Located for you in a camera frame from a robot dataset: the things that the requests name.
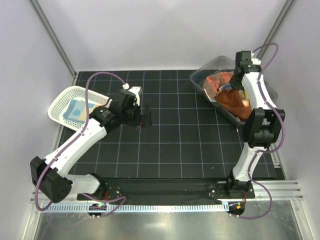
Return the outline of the blue polka dot towel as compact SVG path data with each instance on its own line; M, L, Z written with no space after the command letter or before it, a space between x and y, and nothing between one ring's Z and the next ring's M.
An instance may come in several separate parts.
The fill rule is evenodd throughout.
M83 100L72 99L63 113L65 120L84 124L87 120L86 102Z

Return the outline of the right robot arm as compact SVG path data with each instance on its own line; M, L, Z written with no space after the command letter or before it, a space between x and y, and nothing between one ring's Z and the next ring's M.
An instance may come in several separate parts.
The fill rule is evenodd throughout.
M251 113L242 129L244 147L225 184L225 192L230 198L241 198L251 190L252 174L261 156L283 133L286 114L273 103L265 85L261 61L254 58L251 51L235 54L230 84L234 89L247 93L251 106Z

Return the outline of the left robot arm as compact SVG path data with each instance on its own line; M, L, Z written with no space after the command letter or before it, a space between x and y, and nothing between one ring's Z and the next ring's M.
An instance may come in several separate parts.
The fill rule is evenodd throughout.
M147 104L141 114L142 88L133 86L120 89L113 98L100 104L89 103L85 90L82 108L76 115L85 119L80 128L58 149L44 158L36 156L30 162L34 201L43 193L51 203L59 203L68 195L86 194L94 200L104 198L107 183L95 173L69 174L73 165L99 140L121 125L149 128L152 126L151 110Z

